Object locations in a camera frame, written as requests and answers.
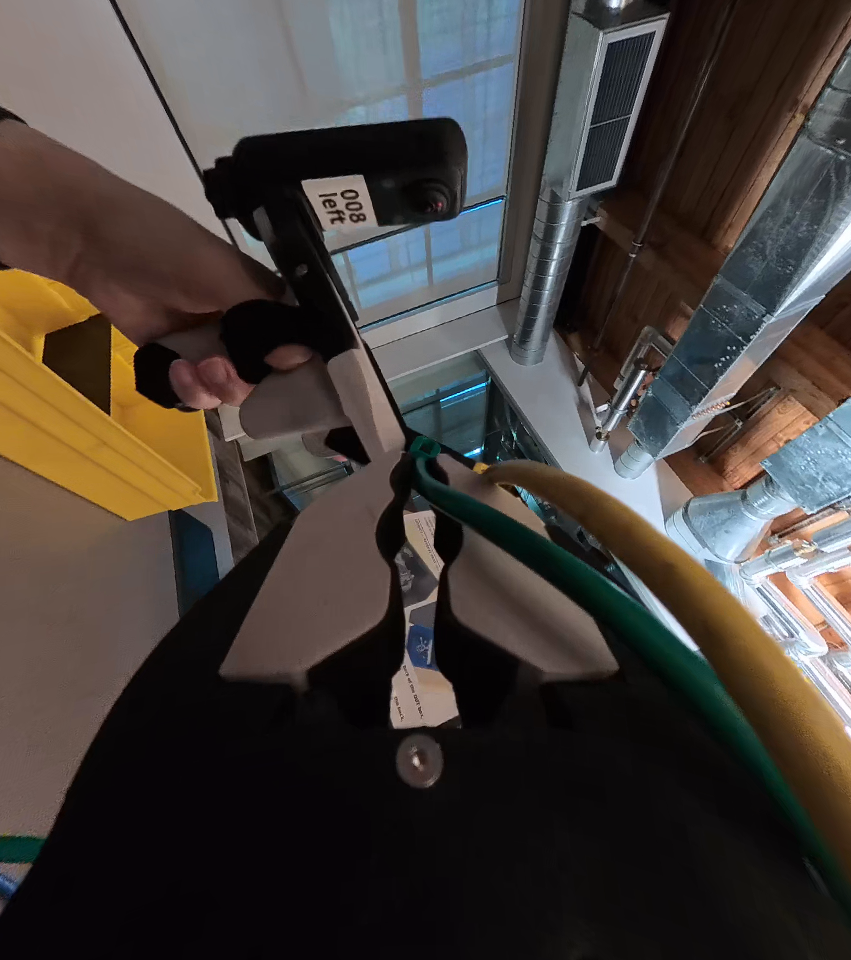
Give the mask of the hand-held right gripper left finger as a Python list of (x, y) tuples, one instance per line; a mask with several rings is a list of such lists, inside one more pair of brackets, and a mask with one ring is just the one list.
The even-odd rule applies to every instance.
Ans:
[(392, 678), (405, 616), (396, 557), (407, 535), (401, 458), (377, 458), (295, 519), (222, 663), (229, 680), (303, 688), (313, 668), (361, 641)]

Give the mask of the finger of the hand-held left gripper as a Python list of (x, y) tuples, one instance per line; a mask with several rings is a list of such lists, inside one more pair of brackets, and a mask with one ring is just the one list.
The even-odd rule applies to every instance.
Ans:
[(333, 356), (326, 368), (343, 413), (371, 461), (403, 453), (406, 436), (368, 350), (363, 344)]

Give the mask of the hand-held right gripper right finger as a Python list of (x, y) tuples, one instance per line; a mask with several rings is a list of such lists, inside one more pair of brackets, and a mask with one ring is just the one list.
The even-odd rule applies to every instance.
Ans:
[(480, 533), (435, 507), (435, 549), (443, 561), (436, 599), (435, 661), (445, 678), (488, 656), (545, 682), (600, 681), (619, 664), (596, 620)]

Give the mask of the person's left hand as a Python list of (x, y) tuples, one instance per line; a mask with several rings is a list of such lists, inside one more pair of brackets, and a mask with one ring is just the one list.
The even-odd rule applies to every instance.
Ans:
[(15, 121), (0, 125), (0, 261), (70, 287), (137, 346), (287, 292), (176, 206)]

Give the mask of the instruction poster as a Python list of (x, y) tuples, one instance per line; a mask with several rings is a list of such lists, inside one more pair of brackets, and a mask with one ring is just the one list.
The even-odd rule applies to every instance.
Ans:
[(434, 547), (432, 510), (403, 515), (406, 540), (395, 556), (405, 617), (403, 661), (392, 683), (395, 729), (440, 727), (458, 718), (456, 694), (435, 653), (435, 616), (443, 560)]

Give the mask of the large window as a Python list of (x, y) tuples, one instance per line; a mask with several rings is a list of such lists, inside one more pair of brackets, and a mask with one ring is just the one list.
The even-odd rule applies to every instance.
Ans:
[(243, 2), (267, 131), (451, 118), (467, 143), (455, 220), (336, 228), (334, 265), (362, 326), (490, 284), (500, 267), (521, 2)]

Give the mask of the silver insulated pipe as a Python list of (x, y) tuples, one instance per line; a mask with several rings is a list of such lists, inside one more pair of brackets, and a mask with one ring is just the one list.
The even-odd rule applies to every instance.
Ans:
[(670, 357), (674, 341), (654, 326), (645, 326), (638, 334), (613, 382), (611, 399), (595, 409), (596, 424), (589, 450), (599, 453), (611, 435), (634, 412), (640, 395)]

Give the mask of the yellow plastic bin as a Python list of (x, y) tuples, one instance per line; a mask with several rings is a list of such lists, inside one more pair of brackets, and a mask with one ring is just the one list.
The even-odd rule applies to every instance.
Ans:
[(203, 414), (141, 396), (134, 351), (68, 286), (0, 270), (0, 456), (127, 521), (216, 501)]

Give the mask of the round spiral air duct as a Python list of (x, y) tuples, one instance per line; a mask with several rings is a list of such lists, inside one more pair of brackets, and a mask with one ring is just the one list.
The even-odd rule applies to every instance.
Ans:
[(585, 198), (566, 198), (552, 186), (540, 187), (509, 347), (519, 366), (536, 366), (544, 360), (586, 205)]

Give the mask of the large silver conical duct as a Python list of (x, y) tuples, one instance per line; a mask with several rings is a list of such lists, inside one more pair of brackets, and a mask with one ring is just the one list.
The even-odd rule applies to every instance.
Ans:
[(702, 562), (746, 562), (772, 522), (797, 508), (796, 501), (764, 474), (748, 486), (687, 500), (664, 523), (666, 534)]

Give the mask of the grey wall air vent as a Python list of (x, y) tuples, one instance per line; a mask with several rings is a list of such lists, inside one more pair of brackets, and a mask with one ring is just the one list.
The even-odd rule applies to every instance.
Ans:
[(622, 174), (670, 18), (656, 2), (571, 2), (543, 162), (543, 195), (598, 194)]

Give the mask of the foil wrapped rectangular duct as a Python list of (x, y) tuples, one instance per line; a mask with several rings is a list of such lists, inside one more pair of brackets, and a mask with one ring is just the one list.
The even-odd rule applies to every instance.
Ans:
[(644, 392), (615, 472), (688, 448), (850, 272), (851, 43)]

